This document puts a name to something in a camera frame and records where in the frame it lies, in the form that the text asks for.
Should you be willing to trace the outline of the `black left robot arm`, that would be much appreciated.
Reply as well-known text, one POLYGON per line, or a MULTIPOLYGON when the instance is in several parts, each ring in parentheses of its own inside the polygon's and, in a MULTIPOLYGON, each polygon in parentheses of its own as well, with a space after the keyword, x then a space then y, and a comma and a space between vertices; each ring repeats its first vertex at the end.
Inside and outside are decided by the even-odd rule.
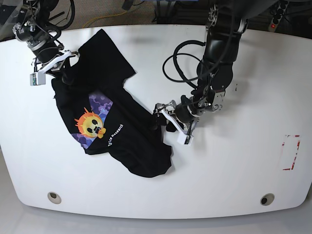
POLYGON ((171 101, 168 104, 156 104, 153 112, 151 128, 166 126, 168 119, 162 111, 172 107, 169 112, 179 127, 187 128, 191 135, 195 122, 205 112, 216 112, 222 105, 226 88, 233 80, 233 63, 236 61, 239 42, 246 31, 248 20, 253 18, 275 3, 274 0, 211 0, 207 12, 206 40, 187 40, 179 44, 170 59, 180 79, 166 78, 173 82, 187 83, 193 88, 190 98, 181 96, 180 104, 171 101), (205 48, 202 59, 196 69, 197 76, 186 78, 180 68, 177 57, 180 50, 187 45, 198 45, 205 48))

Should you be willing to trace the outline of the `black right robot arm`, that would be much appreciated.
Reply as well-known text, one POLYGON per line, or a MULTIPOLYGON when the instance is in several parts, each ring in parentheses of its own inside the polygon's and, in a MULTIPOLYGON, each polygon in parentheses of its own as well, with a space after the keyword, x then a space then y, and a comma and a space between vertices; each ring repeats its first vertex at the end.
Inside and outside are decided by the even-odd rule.
POLYGON ((71 85, 74 79, 67 72, 71 68, 70 59, 79 53, 65 50, 59 37, 74 21, 76 8, 73 0, 69 1, 68 22, 63 26, 51 23, 50 16, 58 5, 58 0, 24 0, 23 7, 30 11, 24 20, 13 26, 13 33, 18 41, 26 42, 35 55, 32 61, 33 72, 30 74, 30 85, 38 86, 46 83, 46 75, 52 75, 71 85))

